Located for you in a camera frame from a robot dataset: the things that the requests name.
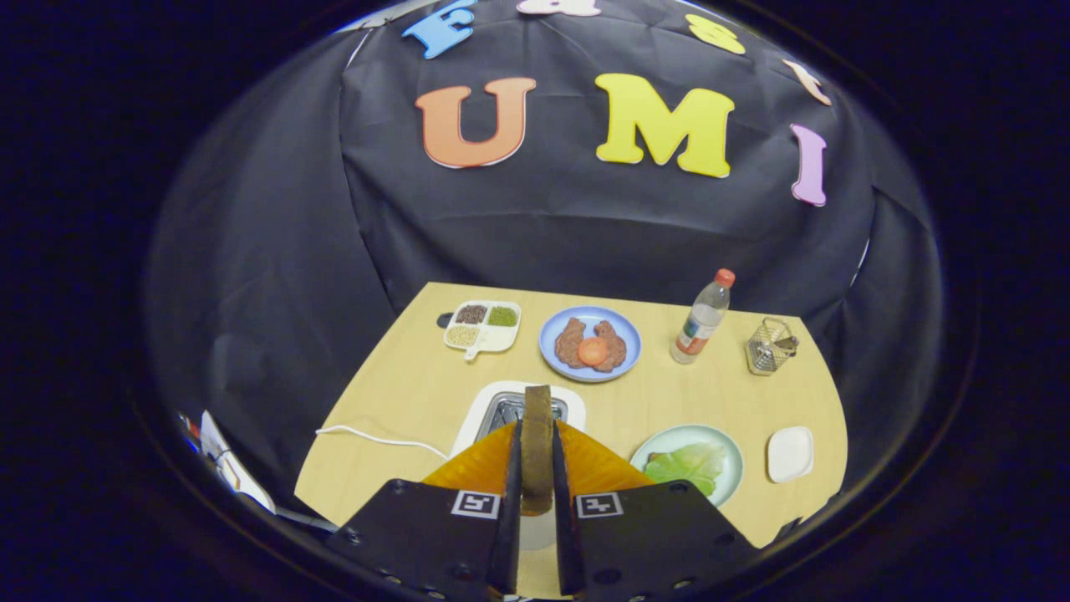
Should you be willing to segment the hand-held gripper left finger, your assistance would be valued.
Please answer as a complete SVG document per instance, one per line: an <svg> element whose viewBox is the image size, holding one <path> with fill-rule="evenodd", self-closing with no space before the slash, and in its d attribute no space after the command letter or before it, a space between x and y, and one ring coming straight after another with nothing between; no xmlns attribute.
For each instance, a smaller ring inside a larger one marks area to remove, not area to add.
<svg viewBox="0 0 1070 602"><path fill-rule="evenodd" d="M396 599L503 599L518 583L519 434L506 442L503 492L394 477L326 546Z"/></svg>

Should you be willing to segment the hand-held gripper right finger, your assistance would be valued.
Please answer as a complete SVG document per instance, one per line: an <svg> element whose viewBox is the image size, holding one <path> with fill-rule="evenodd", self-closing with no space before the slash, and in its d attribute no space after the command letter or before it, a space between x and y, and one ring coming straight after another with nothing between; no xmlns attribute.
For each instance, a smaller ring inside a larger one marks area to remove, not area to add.
<svg viewBox="0 0 1070 602"><path fill-rule="evenodd" d="M559 426L552 467L561 595L576 601L717 597L759 557L686 480L574 494Z"/></svg>

